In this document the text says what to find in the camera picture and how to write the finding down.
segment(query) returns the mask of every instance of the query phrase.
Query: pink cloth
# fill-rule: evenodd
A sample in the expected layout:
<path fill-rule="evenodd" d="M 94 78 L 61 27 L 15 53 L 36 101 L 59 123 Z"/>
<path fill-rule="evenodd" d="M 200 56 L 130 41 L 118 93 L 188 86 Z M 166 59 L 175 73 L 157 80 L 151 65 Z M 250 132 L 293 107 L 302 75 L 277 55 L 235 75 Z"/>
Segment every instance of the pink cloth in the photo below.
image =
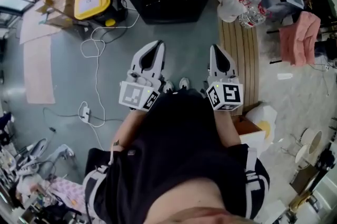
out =
<path fill-rule="evenodd" d="M 314 64 L 314 47 L 320 24 L 317 16 L 303 11 L 296 23 L 280 28 L 282 60 L 295 66 Z"/>
<path fill-rule="evenodd" d="M 44 180 L 41 185 L 45 190 L 47 189 L 52 194 L 58 196 L 69 208 L 73 208 L 86 215 L 85 189 L 82 185 L 60 177 L 53 179 L 52 183 Z M 96 213 L 91 208 L 89 208 L 89 214 L 91 217 L 96 216 Z"/>

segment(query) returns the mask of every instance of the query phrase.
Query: wooden pallet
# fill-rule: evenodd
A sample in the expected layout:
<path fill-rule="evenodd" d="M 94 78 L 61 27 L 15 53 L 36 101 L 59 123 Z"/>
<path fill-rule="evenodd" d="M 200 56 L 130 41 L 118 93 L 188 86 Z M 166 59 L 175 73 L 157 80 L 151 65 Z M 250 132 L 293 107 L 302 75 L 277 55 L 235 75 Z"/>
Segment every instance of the wooden pallet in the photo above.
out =
<path fill-rule="evenodd" d="M 259 100 L 259 46 L 255 28 L 241 27 L 238 20 L 226 23 L 219 19 L 220 46 L 233 58 L 243 84 L 244 105 L 232 112 L 232 116 L 242 115 Z"/>

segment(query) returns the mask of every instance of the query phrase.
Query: blue-gray floor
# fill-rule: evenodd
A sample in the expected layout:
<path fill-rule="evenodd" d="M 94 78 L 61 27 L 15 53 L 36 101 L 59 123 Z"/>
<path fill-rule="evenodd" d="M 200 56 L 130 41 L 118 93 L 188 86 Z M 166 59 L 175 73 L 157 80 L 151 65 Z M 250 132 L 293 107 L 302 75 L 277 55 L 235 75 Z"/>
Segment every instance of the blue-gray floor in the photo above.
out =
<path fill-rule="evenodd" d="M 127 24 L 131 25 L 137 12 L 130 11 Z M 20 23 L 16 36 L 19 36 Z M 116 29 L 105 35 L 104 40 L 118 36 L 124 29 Z M 41 138 L 51 138 L 47 125 L 54 127 L 54 135 L 46 155 L 57 146 L 68 144 L 76 154 L 76 167 L 63 170 L 57 166 L 59 175 L 68 173 L 73 181 L 81 181 L 84 175 L 88 150 L 98 148 L 98 143 L 90 126 L 78 117 L 57 117 L 45 111 L 47 124 L 43 120 L 43 107 L 49 107 L 62 115 L 75 115 L 82 101 L 88 102 L 91 113 L 103 117 L 95 92 L 96 59 L 84 58 L 80 51 L 83 41 L 77 32 L 62 30 L 52 36 L 52 79 L 55 105 L 28 104 L 25 95 L 23 70 L 23 45 L 15 32 L 11 32 L 7 52 L 3 62 L 5 84 L 2 89 L 4 110 L 10 110 L 16 117 L 16 143 L 18 147 L 31 144 Z M 181 77 L 188 77 L 191 86 L 200 90 L 202 81 L 208 76 L 209 48 L 218 42 L 216 2 L 210 0 L 196 23 L 173 25 L 146 25 L 140 18 L 134 27 L 128 29 L 120 39 L 107 45 L 100 57 L 98 70 L 98 91 L 106 109 L 106 118 L 123 119 L 128 108 L 118 104 L 119 83 L 126 78 L 134 53 L 143 45 L 161 39 L 166 44 L 166 60 L 163 75 L 177 86 Z M 95 55 L 94 45 L 83 45 L 86 55 Z M 91 118 L 93 124 L 101 121 Z M 104 149 L 108 150 L 120 121 L 107 121 L 97 129 Z"/>

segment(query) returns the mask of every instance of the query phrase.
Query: label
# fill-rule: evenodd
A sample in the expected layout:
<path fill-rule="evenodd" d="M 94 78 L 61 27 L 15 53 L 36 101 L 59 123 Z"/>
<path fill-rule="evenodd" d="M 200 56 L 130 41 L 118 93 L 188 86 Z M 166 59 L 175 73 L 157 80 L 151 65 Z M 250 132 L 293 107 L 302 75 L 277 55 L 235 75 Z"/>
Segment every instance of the label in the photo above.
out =
<path fill-rule="evenodd" d="M 80 0 L 79 11 L 84 13 L 100 5 L 100 0 Z"/>

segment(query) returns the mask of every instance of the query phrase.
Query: black t-shirt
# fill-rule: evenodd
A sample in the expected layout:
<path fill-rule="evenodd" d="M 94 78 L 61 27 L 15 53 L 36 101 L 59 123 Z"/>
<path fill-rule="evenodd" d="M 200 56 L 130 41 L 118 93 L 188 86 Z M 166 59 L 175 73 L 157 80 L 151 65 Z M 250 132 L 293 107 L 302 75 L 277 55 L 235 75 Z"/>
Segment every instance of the black t-shirt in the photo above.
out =
<path fill-rule="evenodd" d="M 132 145 L 114 152 L 95 210 L 107 223 L 141 224 L 159 196 L 189 179 L 208 178 L 217 184 L 226 209 L 245 216 L 247 148 L 221 144 L 207 99 L 182 92 L 165 95 L 151 108 Z M 99 162 L 101 157 L 92 155 L 88 163 Z M 255 170 L 269 184 L 260 161 Z M 263 195 L 254 198 L 252 217 L 262 206 Z"/>

